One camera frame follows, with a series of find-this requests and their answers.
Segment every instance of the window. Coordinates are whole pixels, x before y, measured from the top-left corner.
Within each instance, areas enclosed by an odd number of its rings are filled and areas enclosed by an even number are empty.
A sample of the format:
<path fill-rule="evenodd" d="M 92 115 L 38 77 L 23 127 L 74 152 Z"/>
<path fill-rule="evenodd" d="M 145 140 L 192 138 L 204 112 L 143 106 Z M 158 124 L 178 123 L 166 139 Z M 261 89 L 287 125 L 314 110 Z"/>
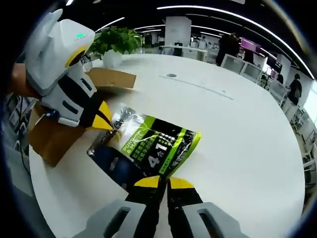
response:
<path fill-rule="evenodd" d="M 317 127 L 317 81 L 314 81 L 312 84 L 308 98 L 304 104 L 304 109 Z"/>

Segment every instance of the white pillar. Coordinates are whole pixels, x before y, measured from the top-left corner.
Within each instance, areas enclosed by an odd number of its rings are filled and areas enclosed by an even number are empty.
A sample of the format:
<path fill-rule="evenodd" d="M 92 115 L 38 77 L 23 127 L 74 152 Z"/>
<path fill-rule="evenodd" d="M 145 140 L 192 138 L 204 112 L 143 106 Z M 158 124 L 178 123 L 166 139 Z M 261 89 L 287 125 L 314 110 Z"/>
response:
<path fill-rule="evenodd" d="M 171 16 L 166 18 L 165 45 L 183 43 L 189 46 L 192 21 L 185 16 Z"/>
<path fill-rule="evenodd" d="M 291 68 L 291 61 L 289 61 L 284 55 L 277 55 L 277 61 L 282 64 L 281 74 L 283 75 L 285 84 L 289 70 Z"/>

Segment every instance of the black cable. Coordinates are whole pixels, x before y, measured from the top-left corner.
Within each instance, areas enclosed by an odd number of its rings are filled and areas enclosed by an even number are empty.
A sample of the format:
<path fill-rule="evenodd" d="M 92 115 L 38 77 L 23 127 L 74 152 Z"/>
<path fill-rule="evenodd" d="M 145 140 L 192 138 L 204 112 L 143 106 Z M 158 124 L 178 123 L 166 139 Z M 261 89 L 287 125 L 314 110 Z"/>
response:
<path fill-rule="evenodd" d="M 23 104 L 23 97 L 21 96 L 19 125 L 18 125 L 20 128 L 19 128 L 19 131 L 18 131 L 18 140 L 20 142 L 20 153 L 21 153 L 21 160 L 22 160 L 23 167 L 24 167 L 25 171 L 28 173 L 28 175 L 31 176 L 30 172 L 28 171 L 28 169 L 25 166 L 24 159 L 23 159 L 23 152 L 22 152 L 22 139 L 21 139 L 21 137 L 22 137 L 21 136 L 22 104 Z"/>

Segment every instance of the white flower pot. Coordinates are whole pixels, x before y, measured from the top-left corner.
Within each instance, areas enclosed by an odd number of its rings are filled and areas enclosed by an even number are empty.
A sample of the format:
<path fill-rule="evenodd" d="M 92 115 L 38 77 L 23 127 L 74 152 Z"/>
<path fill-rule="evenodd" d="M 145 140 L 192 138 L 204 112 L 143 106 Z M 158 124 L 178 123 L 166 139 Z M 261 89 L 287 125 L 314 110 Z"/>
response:
<path fill-rule="evenodd" d="M 110 50 L 103 55 L 104 68 L 116 68 L 122 63 L 122 54 Z"/>

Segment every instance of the green plant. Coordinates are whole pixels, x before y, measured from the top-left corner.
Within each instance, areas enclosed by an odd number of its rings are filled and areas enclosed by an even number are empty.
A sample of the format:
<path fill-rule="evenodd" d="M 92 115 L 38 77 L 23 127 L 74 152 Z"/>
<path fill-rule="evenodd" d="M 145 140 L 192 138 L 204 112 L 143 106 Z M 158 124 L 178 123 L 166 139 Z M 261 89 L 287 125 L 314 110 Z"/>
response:
<path fill-rule="evenodd" d="M 105 52 L 110 50 L 121 54 L 127 51 L 131 54 L 141 45 L 141 39 L 141 36 L 134 30 L 112 26 L 96 34 L 94 42 L 88 49 L 88 53 L 92 53 L 100 59 Z"/>

